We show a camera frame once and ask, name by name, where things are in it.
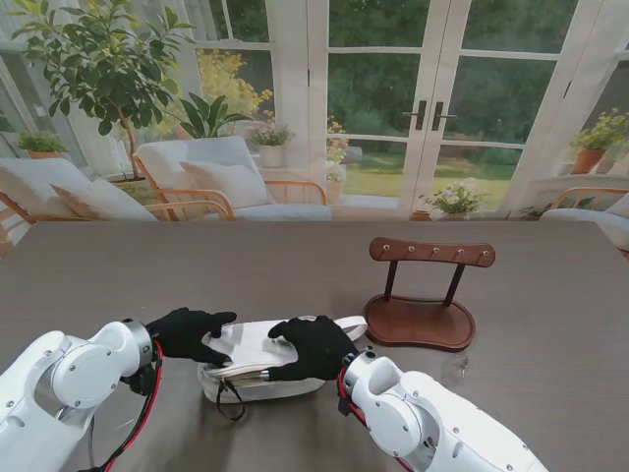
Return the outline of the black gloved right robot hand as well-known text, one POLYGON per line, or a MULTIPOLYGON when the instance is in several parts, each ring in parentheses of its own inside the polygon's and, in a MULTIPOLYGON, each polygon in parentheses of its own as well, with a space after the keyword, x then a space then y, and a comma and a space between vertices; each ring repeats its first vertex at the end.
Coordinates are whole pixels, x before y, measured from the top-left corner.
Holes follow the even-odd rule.
POLYGON ((290 319, 274 326, 268 337, 283 337, 296 349, 298 359, 267 370, 270 382, 296 382, 305 379, 334 381, 348 355, 359 350, 332 319, 318 316, 314 321, 290 319))

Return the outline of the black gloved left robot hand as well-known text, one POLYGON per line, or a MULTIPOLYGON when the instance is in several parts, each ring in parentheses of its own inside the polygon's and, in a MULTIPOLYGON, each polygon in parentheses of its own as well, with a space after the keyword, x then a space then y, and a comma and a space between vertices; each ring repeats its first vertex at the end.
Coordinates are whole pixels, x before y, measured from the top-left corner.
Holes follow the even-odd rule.
POLYGON ((237 314, 234 312, 211 314, 184 307, 148 323, 145 327, 153 341, 160 346, 164 357, 224 367, 232 363, 231 358, 203 344, 202 339, 207 334, 219 338, 222 328, 236 319, 237 314))

